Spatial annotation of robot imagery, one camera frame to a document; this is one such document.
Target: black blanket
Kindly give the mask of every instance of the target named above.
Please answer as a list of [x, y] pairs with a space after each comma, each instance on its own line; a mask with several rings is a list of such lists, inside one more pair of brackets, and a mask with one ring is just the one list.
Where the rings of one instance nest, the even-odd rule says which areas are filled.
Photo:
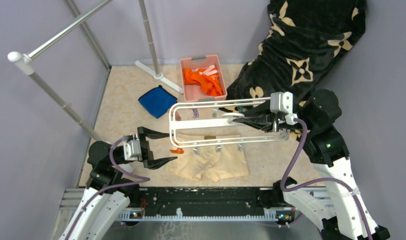
[[364, 34], [365, 9], [366, 0], [271, 0], [269, 34], [228, 87], [227, 99], [288, 91], [295, 103], [304, 100]]

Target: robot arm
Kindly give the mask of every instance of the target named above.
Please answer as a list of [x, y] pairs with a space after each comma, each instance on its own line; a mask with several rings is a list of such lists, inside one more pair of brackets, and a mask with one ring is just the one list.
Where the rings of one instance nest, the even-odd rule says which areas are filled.
[[[325, 240], [388, 239], [389, 231], [377, 225], [364, 204], [353, 177], [349, 151], [343, 137], [333, 127], [341, 113], [337, 97], [325, 89], [316, 91], [297, 111], [297, 115], [310, 129], [306, 141], [303, 136], [300, 139], [305, 141], [301, 144], [304, 144], [304, 151], [321, 175], [320, 180], [325, 181], [334, 210], [325, 207], [303, 190], [283, 191], [284, 201], [300, 209], [318, 227]], [[287, 186], [287, 189], [297, 188], [295, 184]], [[371, 236], [367, 234], [366, 225]]]

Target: purple cable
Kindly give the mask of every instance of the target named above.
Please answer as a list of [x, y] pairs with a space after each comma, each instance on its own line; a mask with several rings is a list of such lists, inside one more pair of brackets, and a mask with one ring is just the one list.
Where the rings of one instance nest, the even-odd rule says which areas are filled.
[[[280, 183], [281, 190], [283, 192], [285, 192], [285, 193], [289, 193], [289, 192], [296, 191], [298, 189], [307, 187], [307, 186], [312, 185], [312, 184], [316, 184], [316, 183], [319, 183], [319, 182], [328, 182], [328, 181], [330, 181], [330, 182], [335, 182], [335, 183], [338, 183], [338, 184], [342, 185], [343, 187], [345, 187], [349, 191], [349, 193], [351, 193], [353, 191], [353, 189], [347, 183], [345, 183], [344, 181], [342, 181], [340, 179], [332, 178], [332, 177], [321, 177], [321, 178], [318, 178], [318, 179], [314, 179], [314, 180], [310, 180], [308, 182], [302, 183], [302, 184], [300, 184], [298, 186], [286, 188], [286, 179], [289, 176], [290, 172], [292, 171], [294, 165], [296, 164], [297, 158], [299, 157], [300, 152], [303, 149], [303, 145], [305, 145], [306, 137], [308, 136], [308, 126], [306, 125], [305, 121], [303, 121], [302, 119], [299, 119], [299, 118], [295, 118], [294, 121], [301, 124], [301, 126], [303, 127], [303, 133], [301, 135], [301, 139], [300, 139], [300, 142], [298, 144], [298, 147], [297, 147], [293, 157], [291, 158], [291, 161], [288, 164], [288, 167], [285, 170], [284, 175], [282, 176], [281, 183]], [[368, 224], [367, 216], [364, 214], [364, 209], [362, 208], [361, 201], [359, 201], [359, 198], [356, 195], [353, 195], [352, 197], [354, 199], [354, 202], [356, 203], [356, 206], [357, 206], [357, 209], [359, 211], [360, 217], [362, 218], [363, 225], [365, 226], [366, 234], [368, 235], [368, 239], [373, 240], [373, 236], [371, 234], [371, 230], [370, 230], [370, 226]]]
[[110, 158], [110, 162], [111, 164], [114, 166], [115, 169], [117, 169], [119, 172], [136, 178], [136, 179], [141, 179], [140, 181], [134, 181], [134, 182], [127, 182], [127, 183], [121, 183], [121, 184], [115, 184], [115, 185], [110, 185], [107, 187], [104, 187], [102, 189], [100, 189], [98, 192], [94, 193], [93, 196], [90, 197], [90, 199], [88, 201], [86, 201], [86, 203], [84, 204], [84, 206], [81, 208], [82, 211], [80, 211], [78, 213], [78, 215], [76, 216], [75, 220], [73, 221], [72, 226], [70, 227], [69, 231], [66, 234], [66, 237], [64, 238], [69, 239], [69, 237], [71, 236], [72, 232], [74, 231], [78, 221], [80, 220], [83, 212], [85, 212], [87, 210], [88, 205], [90, 205], [91, 201], [94, 200], [99, 194], [104, 193], [105, 191], [109, 190], [109, 189], [115, 189], [115, 188], [121, 188], [121, 187], [128, 187], [128, 186], [132, 186], [132, 185], [136, 185], [136, 184], [142, 184], [145, 182], [150, 181], [149, 177], [145, 177], [145, 176], [139, 176], [139, 175], [135, 175], [131, 172], [127, 172], [125, 171], [123, 168], [121, 168], [116, 162], [115, 159], [113, 158], [113, 151], [115, 150], [115, 148], [122, 142], [122, 140], [124, 140], [124, 137], [121, 137], [120, 139], [118, 139], [117, 141], [114, 142], [114, 144], [110, 147], [110, 152], [109, 152], [109, 158]]

